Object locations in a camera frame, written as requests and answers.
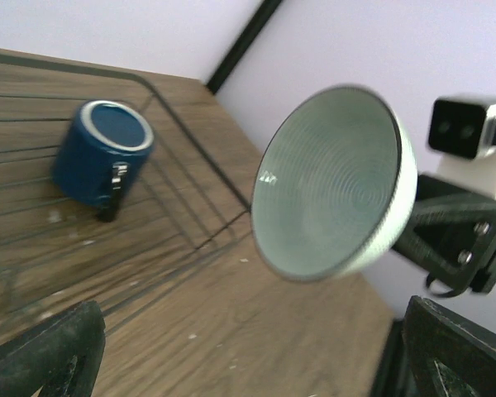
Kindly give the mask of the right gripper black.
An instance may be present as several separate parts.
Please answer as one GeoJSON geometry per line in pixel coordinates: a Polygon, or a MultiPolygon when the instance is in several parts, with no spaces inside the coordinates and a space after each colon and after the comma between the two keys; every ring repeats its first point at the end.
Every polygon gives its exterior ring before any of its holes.
{"type": "Polygon", "coordinates": [[[426,174],[393,250],[451,289],[496,285],[496,200],[426,174]]]}

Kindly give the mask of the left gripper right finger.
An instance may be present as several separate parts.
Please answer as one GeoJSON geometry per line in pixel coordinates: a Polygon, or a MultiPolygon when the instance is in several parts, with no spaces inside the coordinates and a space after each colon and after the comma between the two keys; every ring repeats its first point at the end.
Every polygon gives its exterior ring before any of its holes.
{"type": "Polygon", "coordinates": [[[413,296],[403,340],[421,396],[496,397],[496,334],[430,299],[413,296]]]}

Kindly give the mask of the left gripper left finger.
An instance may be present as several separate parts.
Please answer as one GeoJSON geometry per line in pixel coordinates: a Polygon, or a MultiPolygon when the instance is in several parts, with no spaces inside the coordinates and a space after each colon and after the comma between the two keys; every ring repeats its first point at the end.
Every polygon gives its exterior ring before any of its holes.
{"type": "Polygon", "coordinates": [[[98,303],[74,304],[0,345],[0,396],[90,396],[105,344],[98,303]]]}

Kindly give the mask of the black wire dish rack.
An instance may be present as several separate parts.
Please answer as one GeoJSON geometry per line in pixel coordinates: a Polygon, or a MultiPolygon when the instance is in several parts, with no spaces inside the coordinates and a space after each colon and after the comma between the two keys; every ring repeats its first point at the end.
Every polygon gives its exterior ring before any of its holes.
{"type": "Polygon", "coordinates": [[[249,232],[246,194],[153,84],[0,50],[0,344],[88,300],[125,332],[249,232]]]}

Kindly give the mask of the light green patterned bowl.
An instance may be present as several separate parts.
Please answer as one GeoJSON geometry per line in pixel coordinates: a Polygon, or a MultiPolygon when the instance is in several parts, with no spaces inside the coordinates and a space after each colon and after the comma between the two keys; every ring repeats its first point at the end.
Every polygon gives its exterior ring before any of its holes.
{"type": "Polygon", "coordinates": [[[392,108],[365,86],[325,88],[265,150],[250,211],[255,243],[288,280],[353,274],[398,240],[416,192],[413,147],[392,108]]]}

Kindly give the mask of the dark blue ceramic mug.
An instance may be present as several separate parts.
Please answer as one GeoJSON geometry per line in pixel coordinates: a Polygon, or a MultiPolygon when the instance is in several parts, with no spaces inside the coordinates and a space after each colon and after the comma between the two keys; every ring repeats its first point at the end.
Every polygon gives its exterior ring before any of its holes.
{"type": "Polygon", "coordinates": [[[51,168],[62,193],[112,222],[155,143],[153,128],[136,110],[106,99],[74,113],[51,168]]]}

